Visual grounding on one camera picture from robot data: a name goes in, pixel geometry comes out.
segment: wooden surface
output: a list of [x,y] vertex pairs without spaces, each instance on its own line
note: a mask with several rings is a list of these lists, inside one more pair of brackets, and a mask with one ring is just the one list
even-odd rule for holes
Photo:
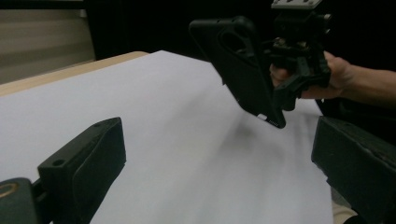
[[53,81],[58,81],[61,79],[65,79],[68,77],[77,76],[80,74],[88,73],[94,70],[98,70],[104,67],[108,67],[113,64],[123,63],[141,56],[147,55],[146,52],[143,51],[134,51],[131,53],[122,54],[120,56],[92,62],[85,63],[79,66],[66,68],[64,70],[47,73],[35,77],[28,77],[25,79],[9,82],[6,84],[0,85],[0,96],[11,94],[17,91],[28,90],[33,87],[41,86],[47,83],[51,83]]

